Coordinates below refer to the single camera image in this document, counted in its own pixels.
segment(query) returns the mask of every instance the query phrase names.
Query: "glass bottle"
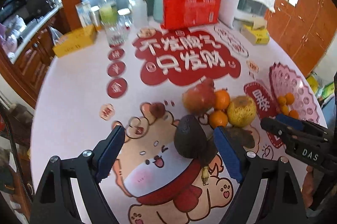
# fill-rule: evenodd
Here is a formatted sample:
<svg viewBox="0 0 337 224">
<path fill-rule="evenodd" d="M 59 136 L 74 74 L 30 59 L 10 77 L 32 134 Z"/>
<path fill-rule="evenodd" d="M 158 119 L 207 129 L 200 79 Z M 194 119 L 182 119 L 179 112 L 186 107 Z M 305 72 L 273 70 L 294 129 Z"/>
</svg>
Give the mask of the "glass bottle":
<svg viewBox="0 0 337 224">
<path fill-rule="evenodd" d="M 116 24 L 118 20 L 116 0 L 102 0 L 99 13 L 103 24 Z"/>
</svg>

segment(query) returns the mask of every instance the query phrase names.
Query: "round table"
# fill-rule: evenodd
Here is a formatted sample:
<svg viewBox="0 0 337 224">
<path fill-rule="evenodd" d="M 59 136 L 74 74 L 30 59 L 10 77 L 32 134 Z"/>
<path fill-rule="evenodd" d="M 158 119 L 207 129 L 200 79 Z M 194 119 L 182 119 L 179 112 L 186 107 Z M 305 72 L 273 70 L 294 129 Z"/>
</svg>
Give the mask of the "round table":
<svg viewBox="0 0 337 224">
<path fill-rule="evenodd" d="M 187 114 L 182 93 L 205 77 L 214 79 L 216 89 L 227 88 L 231 98 L 262 90 L 259 98 L 255 96 L 259 116 L 247 129 L 255 139 L 253 150 L 260 157 L 277 160 L 285 155 L 282 142 L 268 137 L 259 118 L 274 115 L 270 113 L 275 104 L 270 67 L 281 63 L 301 76 L 304 85 L 308 83 L 272 39 L 267 45 L 252 45 L 221 23 L 169 33 L 154 21 L 150 26 L 156 30 L 132 29 L 119 48 L 109 48 L 105 33 L 100 32 L 93 46 L 54 58 L 33 121 L 34 187 L 37 189 L 51 156 L 77 157 L 121 123 L 126 128 L 125 144 L 111 175 L 100 183 L 117 220 L 121 224 L 218 223 L 238 184 L 217 156 L 209 166 L 212 177 L 203 186 L 194 161 L 178 155 L 173 136 L 179 119 Z M 149 111 L 153 102 L 166 106 L 160 119 Z M 316 113 L 317 121 L 326 126 L 319 106 Z M 207 115 L 198 118 L 205 133 L 211 134 Z M 294 158 L 289 160 L 302 186 L 306 166 Z M 168 187 L 175 188 L 173 183 L 183 183 L 187 190 L 174 193 Z M 90 223 L 76 180 L 72 184 L 82 221 Z M 257 201 L 262 201 L 263 193 L 260 187 Z M 255 222 L 258 211 L 256 204 L 248 223 Z"/>
</svg>

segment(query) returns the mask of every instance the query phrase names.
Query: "cartoon mouth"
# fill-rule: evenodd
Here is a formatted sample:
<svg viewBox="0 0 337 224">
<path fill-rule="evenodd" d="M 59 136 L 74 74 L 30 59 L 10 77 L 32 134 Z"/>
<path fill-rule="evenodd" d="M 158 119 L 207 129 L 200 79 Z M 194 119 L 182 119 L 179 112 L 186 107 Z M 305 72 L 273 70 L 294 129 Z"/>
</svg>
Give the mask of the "cartoon mouth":
<svg viewBox="0 0 337 224">
<path fill-rule="evenodd" d="M 163 168 L 164 167 L 164 160 L 159 157 L 159 156 L 155 156 L 154 157 L 153 163 L 158 167 L 158 168 Z"/>
<path fill-rule="evenodd" d="M 223 197 L 224 198 L 229 198 L 229 196 L 230 196 L 230 192 L 229 191 L 223 192 Z"/>
<path fill-rule="evenodd" d="M 136 127 L 136 128 L 137 128 L 137 129 L 136 129 L 135 134 L 136 134 L 136 135 L 142 135 L 143 132 L 144 132 L 144 128 L 143 128 L 143 127 Z"/>
</svg>

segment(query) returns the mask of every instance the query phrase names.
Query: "plastic bag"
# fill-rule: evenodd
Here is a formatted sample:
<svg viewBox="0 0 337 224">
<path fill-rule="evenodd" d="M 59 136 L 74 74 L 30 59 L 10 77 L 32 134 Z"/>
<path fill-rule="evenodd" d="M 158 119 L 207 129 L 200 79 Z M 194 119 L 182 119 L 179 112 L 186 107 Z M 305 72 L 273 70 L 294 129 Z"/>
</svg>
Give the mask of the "plastic bag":
<svg viewBox="0 0 337 224">
<path fill-rule="evenodd" d="M 50 30 L 50 33 L 52 34 L 53 43 L 54 43 L 54 45 L 56 45 L 59 38 L 61 38 L 63 36 L 63 34 L 53 27 L 49 27 L 49 30 Z"/>
</svg>

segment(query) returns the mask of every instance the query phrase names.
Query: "yellow tissue box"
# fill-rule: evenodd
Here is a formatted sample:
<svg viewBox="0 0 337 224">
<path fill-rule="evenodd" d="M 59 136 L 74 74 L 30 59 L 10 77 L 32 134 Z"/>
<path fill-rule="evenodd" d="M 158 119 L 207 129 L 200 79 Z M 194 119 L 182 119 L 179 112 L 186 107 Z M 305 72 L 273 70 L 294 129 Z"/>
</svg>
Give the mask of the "yellow tissue box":
<svg viewBox="0 0 337 224">
<path fill-rule="evenodd" d="M 76 29 L 63 35 L 53 47 L 55 55 L 63 57 L 71 52 L 94 44 L 97 36 L 94 25 Z"/>
<path fill-rule="evenodd" d="M 269 33 L 266 28 L 253 30 L 252 27 L 243 25 L 240 33 L 252 44 L 267 44 L 269 42 Z"/>
</svg>

